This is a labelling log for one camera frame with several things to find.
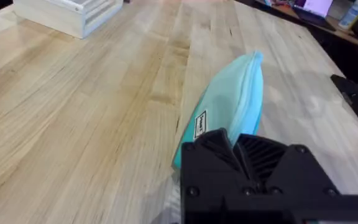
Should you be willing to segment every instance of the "monitor screen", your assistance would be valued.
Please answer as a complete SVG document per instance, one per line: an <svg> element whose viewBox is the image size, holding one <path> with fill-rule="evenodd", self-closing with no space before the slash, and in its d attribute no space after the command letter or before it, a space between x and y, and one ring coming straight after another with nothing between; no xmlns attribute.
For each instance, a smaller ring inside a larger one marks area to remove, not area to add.
<svg viewBox="0 0 358 224"><path fill-rule="evenodd" d="M333 0L296 0L295 6L319 16L326 17Z"/></svg>

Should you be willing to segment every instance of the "wooden box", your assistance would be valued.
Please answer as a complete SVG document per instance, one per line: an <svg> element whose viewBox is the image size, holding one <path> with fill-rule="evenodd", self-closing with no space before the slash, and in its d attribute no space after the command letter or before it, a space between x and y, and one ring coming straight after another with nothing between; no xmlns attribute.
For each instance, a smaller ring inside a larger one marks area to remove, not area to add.
<svg viewBox="0 0 358 224"><path fill-rule="evenodd" d="M122 7L122 0L13 0L18 16L85 38Z"/></svg>

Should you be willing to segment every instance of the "screw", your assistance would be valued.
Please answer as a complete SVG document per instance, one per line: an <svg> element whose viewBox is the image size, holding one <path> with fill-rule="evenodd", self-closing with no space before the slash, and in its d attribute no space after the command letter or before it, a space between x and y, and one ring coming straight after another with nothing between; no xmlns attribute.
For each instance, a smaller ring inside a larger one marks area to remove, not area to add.
<svg viewBox="0 0 358 224"><path fill-rule="evenodd" d="M300 153L306 153L308 151L304 146L297 146L296 150L298 150Z"/></svg>
<svg viewBox="0 0 358 224"><path fill-rule="evenodd" d="M188 187L187 194L190 197L198 197L200 195L200 190L197 187Z"/></svg>
<svg viewBox="0 0 358 224"><path fill-rule="evenodd" d="M242 193L245 194L246 196L251 196L251 195L255 194L255 191L250 187L244 187L242 189Z"/></svg>
<svg viewBox="0 0 358 224"><path fill-rule="evenodd" d="M282 193L283 193L283 191L282 191L280 188L278 188L278 187L272 187L272 188L269 190L269 192L270 192L271 194L275 194L275 195L278 195L278 194L282 194Z"/></svg>
<svg viewBox="0 0 358 224"><path fill-rule="evenodd" d="M337 195L336 191L333 189L328 189L327 194L332 197Z"/></svg>

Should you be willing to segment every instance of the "wooden table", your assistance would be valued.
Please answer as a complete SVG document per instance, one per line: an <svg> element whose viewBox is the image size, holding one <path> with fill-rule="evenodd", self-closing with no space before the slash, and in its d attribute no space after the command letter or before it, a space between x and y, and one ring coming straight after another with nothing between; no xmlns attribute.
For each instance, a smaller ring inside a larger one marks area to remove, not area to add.
<svg viewBox="0 0 358 224"><path fill-rule="evenodd" d="M85 40L0 11L0 223L171 223L200 94L263 52L259 135L306 144L358 194L358 119L304 28L234 1L137 0Z"/></svg>

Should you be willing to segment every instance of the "label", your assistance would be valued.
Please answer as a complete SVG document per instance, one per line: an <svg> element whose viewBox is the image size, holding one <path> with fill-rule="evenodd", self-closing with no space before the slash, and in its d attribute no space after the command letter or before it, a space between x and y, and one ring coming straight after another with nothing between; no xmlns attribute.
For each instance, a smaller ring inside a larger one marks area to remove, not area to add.
<svg viewBox="0 0 358 224"><path fill-rule="evenodd" d="M202 112L198 117L196 117L195 127L194 127L194 139L198 138L206 131L207 131L206 110L204 110L204 112Z"/></svg>

